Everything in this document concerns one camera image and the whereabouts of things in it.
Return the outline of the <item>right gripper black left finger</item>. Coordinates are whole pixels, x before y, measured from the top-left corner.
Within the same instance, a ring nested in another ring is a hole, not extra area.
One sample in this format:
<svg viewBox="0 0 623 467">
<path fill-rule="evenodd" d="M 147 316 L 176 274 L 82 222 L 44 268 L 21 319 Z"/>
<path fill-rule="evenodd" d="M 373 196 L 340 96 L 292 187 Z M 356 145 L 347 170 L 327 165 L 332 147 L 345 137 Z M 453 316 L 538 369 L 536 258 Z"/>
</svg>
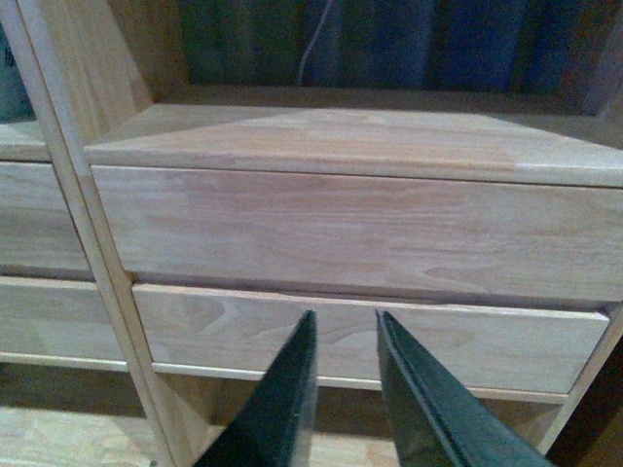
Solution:
<svg viewBox="0 0 623 467">
<path fill-rule="evenodd" d="M 316 315 L 306 311 L 197 466 L 307 466 L 317 400 Z"/>
</svg>

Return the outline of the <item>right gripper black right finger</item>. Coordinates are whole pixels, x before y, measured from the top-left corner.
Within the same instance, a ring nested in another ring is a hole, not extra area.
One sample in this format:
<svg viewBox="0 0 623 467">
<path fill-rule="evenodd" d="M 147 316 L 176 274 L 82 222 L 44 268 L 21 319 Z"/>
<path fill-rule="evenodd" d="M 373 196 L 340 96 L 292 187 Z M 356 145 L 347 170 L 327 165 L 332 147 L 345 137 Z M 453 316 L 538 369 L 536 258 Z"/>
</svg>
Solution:
<svg viewBox="0 0 623 467">
<path fill-rule="evenodd" d="M 549 466 L 396 318 L 377 313 L 383 398 L 401 466 Z"/>
</svg>

